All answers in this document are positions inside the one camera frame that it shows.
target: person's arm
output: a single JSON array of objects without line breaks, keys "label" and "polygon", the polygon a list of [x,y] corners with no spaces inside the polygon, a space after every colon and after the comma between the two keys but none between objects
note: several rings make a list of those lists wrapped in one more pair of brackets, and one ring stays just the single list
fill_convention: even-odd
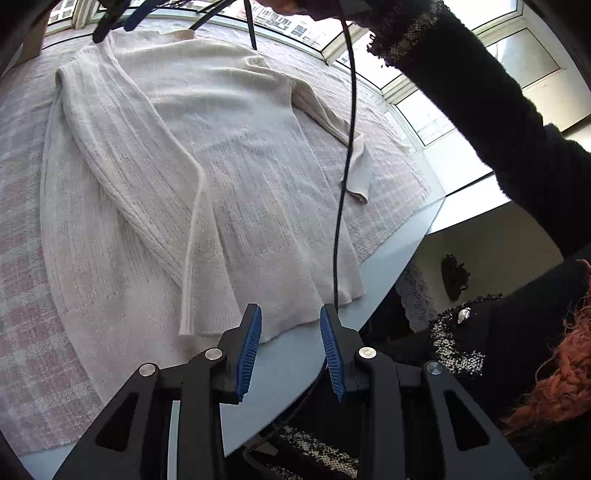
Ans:
[{"label": "person's arm", "polygon": [[[544,126],[519,84],[443,2],[363,1],[372,12],[350,19],[374,32],[369,51],[400,69],[447,115],[501,189],[565,257],[591,242],[591,155],[555,126]],[[285,13],[298,9],[295,0],[263,3]],[[338,12],[336,0],[299,4],[315,20]]]}]

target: sweater cuff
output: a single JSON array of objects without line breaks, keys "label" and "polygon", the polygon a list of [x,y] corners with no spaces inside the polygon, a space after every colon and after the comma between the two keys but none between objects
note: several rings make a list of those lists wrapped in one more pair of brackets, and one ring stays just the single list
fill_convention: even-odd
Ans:
[{"label": "sweater cuff", "polygon": [[441,0],[403,0],[379,21],[373,15],[365,22],[374,33],[368,51],[384,59],[387,66],[396,66],[438,22],[444,9],[449,10]]}]

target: building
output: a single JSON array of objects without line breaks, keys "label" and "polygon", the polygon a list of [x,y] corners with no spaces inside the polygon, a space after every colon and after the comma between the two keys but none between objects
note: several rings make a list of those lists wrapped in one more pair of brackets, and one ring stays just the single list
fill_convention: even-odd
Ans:
[{"label": "building", "polygon": [[[246,19],[246,12],[242,2],[235,2],[228,7],[227,11],[224,11],[224,14],[243,20]],[[284,33],[288,37],[299,40],[318,50],[325,47],[335,36],[319,28],[318,24],[310,17],[302,15],[284,17],[276,14],[271,8],[263,7],[256,2],[252,3],[252,16],[256,24]]]}]

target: red hair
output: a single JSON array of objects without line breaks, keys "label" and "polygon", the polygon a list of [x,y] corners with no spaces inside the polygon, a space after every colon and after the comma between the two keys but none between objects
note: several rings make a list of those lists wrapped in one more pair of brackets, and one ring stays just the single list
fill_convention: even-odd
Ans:
[{"label": "red hair", "polygon": [[548,378],[537,381],[525,403],[503,420],[505,433],[512,435],[519,430],[541,422],[560,422],[578,417],[591,410],[591,265],[587,267],[589,289],[583,307],[574,314],[574,322],[565,322],[566,333],[549,362],[555,361],[556,370]]}]

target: black sleeve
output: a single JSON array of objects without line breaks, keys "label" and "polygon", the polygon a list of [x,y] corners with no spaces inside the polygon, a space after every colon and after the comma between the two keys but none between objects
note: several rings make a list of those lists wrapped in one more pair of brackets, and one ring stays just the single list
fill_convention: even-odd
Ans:
[{"label": "black sleeve", "polygon": [[519,84],[447,7],[440,9],[402,58],[395,50],[400,41],[384,40],[384,31],[372,52],[402,70],[447,115],[505,194],[537,220],[563,256],[570,255],[591,242],[591,155],[554,125],[544,126]]}]

